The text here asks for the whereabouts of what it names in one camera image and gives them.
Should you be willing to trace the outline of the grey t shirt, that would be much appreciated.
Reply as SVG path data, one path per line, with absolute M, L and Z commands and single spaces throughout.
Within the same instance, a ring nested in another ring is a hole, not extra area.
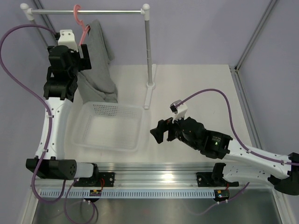
M 83 103 L 117 103 L 118 90 L 109 72 L 115 56 L 99 20 L 90 23 L 86 42 L 92 68 L 78 73 L 78 91 Z

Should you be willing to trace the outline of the pink plastic hanger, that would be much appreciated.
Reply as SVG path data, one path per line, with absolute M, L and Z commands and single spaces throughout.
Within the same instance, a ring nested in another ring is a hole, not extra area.
M 78 12 L 79 12 L 80 9 L 81 9 L 80 5 L 78 5 L 78 4 L 74 5 L 74 7 L 73 7 L 73 16 L 74 16 L 74 19 L 75 19 L 76 23 L 82 29 L 82 35 L 81 35 L 81 38 L 80 38 L 80 41 L 79 41 L 79 45 L 82 45 L 82 44 L 84 44 L 85 38 L 86 38 L 88 32 L 90 31 L 90 26 L 85 25 L 83 20 L 79 19 Z

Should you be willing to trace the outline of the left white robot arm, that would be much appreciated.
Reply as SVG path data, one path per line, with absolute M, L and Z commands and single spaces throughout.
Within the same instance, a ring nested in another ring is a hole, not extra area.
M 50 67 L 43 87 L 45 117 L 40 145 L 35 157 L 26 160 L 26 168 L 42 179 L 72 180 L 84 178 L 89 186 L 100 182 L 92 163 L 66 159 L 64 138 L 67 119 L 78 88 L 78 73 L 91 69 L 86 44 L 81 52 L 65 45 L 49 46 Z

